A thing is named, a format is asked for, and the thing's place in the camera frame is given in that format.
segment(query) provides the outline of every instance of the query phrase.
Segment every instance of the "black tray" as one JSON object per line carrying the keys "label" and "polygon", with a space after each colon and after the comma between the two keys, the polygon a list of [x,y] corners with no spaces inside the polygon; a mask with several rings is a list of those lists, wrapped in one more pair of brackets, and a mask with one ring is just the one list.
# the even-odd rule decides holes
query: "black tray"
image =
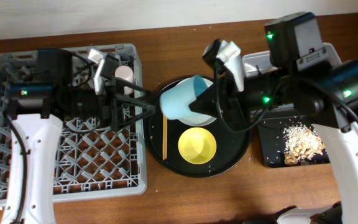
{"label": "black tray", "polygon": [[162,160],[162,112],[160,109],[160,95],[185,78],[176,80],[160,90],[155,98],[156,112],[153,116],[144,120],[145,143],[154,158],[166,168],[177,174],[187,177],[211,177],[234,166],[246,153],[251,140],[249,131],[240,134],[230,133],[217,119],[211,124],[201,128],[207,129],[215,137],[217,148],[215,156],[207,163],[190,164],[179,153],[178,140],[181,134],[192,126],[188,126],[179,120],[168,120],[168,144],[167,160]]}
{"label": "black tray", "polygon": [[[277,112],[268,112],[258,124],[259,141],[264,157],[264,164],[267,167],[279,168],[288,167],[284,163],[284,128],[289,128],[298,122],[306,125],[312,131],[312,120],[307,116],[301,116],[297,110],[285,110]],[[312,160],[305,161],[310,164],[329,163],[327,152],[324,150],[323,155],[316,154]]]}

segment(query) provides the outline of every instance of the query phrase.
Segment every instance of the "white wall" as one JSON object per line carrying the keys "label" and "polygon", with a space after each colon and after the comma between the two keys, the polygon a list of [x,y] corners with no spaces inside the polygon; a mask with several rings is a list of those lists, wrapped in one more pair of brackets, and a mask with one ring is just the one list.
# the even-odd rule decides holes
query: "white wall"
{"label": "white wall", "polygon": [[358,12],[358,0],[0,0],[0,39]]}

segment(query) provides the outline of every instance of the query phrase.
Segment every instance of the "white plate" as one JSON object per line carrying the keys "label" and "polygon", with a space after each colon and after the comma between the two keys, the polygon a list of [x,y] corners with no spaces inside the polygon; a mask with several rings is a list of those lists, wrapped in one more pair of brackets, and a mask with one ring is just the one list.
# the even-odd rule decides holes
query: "white plate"
{"label": "white plate", "polygon": [[[189,78],[186,78],[186,79],[180,81],[177,85],[180,85],[181,83],[183,83],[187,79],[189,79]],[[206,85],[208,87],[210,87],[213,84],[213,82],[211,80],[208,80],[206,78],[203,78],[203,80],[206,82]],[[186,118],[179,119],[179,121],[182,122],[183,124],[187,124],[187,125],[193,126],[193,127],[205,126],[207,124],[211,124],[215,120],[216,120],[216,118],[214,118],[214,117],[212,117],[210,115],[206,115],[206,114],[201,114],[201,115],[196,115],[196,116],[189,116],[189,117],[186,117]]]}

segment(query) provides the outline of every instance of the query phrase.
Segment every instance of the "light blue cup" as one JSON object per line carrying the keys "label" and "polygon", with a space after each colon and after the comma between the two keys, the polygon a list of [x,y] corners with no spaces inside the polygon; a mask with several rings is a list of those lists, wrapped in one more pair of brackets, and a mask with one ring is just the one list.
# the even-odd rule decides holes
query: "light blue cup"
{"label": "light blue cup", "polygon": [[189,104],[208,88],[203,77],[195,75],[161,94],[160,107],[167,119],[181,119],[201,115],[192,112]]}

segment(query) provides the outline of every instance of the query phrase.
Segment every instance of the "green indicator light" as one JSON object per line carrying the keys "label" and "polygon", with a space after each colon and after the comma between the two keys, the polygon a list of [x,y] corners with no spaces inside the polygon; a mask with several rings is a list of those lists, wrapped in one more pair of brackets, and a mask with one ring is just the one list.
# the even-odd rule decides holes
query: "green indicator light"
{"label": "green indicator light", "polygon": [[353,95],[353,92],[350,90],[345,90],[343,91],[343,96],[345,96],[345,98],[348,98],[349,96]]}
{"label": "green indicator light", "polygon": [[270,99],[269,97],[267,97],[267,96],[264,96],[264,97],[262,98],[262,101],[263,101],[264,103],[268,103],[270,100],[271,100],[271,99]]}

